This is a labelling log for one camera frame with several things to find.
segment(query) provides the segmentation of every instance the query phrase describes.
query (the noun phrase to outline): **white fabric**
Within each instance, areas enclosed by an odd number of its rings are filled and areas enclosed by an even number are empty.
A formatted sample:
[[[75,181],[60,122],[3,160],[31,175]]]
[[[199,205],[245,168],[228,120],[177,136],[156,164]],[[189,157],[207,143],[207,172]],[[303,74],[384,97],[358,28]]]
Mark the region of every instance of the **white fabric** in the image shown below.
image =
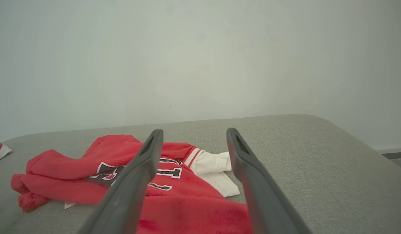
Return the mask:
[[[194,159],[192,157],[192,160],[190,169],[224,197],[239,195],[238,186],[224,173],[232,170],[229,152],[211,154],[201,151]],[[191,160],[186,160],[185,163],[188,166],[190,162]]]

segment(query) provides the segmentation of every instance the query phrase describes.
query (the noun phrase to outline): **sleeve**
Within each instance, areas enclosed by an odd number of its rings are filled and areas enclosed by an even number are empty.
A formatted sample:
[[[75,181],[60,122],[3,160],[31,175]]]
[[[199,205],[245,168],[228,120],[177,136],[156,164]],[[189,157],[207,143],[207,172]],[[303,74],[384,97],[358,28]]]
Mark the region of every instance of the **sleeve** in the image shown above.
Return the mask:
[[[11,178],[11,188],[22,195],[19,206],[31,211],[51,199],[72,203],[97,204],[109,187],[87,181],[53,179],[38,175],[15,174]]]
[[[210,172],[229,172],[232,170],[229,152],[211,154],[200,149],[197,155],[194,155],[191,162],[188,161],[189,160],[184,164],[196,175],[203,175]]]
[[[211,154],[195,149],[184,164],[224,197],[240,194],[238,186],[224,173],[232,170],[229,152]]]
[[[98,173],[101,162],[112,167],[126,165],[143,144],[133,136],[108,135],[98,138],[80,159],[51,149],[28,161],[26,174],[55,179],[80,179]]]

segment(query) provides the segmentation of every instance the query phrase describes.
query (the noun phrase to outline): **white wall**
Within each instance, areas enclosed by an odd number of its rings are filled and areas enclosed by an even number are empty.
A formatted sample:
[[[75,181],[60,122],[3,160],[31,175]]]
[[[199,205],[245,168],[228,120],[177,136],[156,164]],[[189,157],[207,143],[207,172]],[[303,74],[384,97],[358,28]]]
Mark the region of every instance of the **white wall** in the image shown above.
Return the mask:
[[[0,0],[0,141],[286,113],[401,148],[401,0]]]

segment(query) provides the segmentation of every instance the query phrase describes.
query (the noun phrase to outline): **red sweatshirt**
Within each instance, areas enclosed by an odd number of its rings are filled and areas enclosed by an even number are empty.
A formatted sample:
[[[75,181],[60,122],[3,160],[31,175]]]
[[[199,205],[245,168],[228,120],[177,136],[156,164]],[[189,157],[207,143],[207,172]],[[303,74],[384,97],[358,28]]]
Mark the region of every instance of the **red sweatshirt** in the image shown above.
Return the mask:
[[[24,211],[51,199],[97,204],[142,145],[133,136],[108,135],[77,160],[48,150],[28,162],[25,175],[13,175],[11,187],[22,194]],[[246,204],[227,201],[186,166],[198,152],[187,143],[163,144],[138,233],[252,233]]]

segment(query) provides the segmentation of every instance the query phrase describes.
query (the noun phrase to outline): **couch cushion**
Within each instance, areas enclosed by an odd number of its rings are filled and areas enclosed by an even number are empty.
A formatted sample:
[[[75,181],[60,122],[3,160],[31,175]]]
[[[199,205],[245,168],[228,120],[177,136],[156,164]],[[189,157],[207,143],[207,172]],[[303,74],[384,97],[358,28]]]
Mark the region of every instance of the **couch cushion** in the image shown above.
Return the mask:
[[[30,213],[10,187],[29,159],[48,149],[80,158],[98,137],[157,128],[165,142],[187,142],[210,153],[227,151],[226,129],[242,134],[264,167],[315,233],[401,233],[401,169],[327,120],[301,114],[49,132],[4,142],[0,160],[0,233],[75,233],[93,206],[50,203]],[[240,183],[230,173],[231,179]],[[245,202],[244,193],[229,198]]]

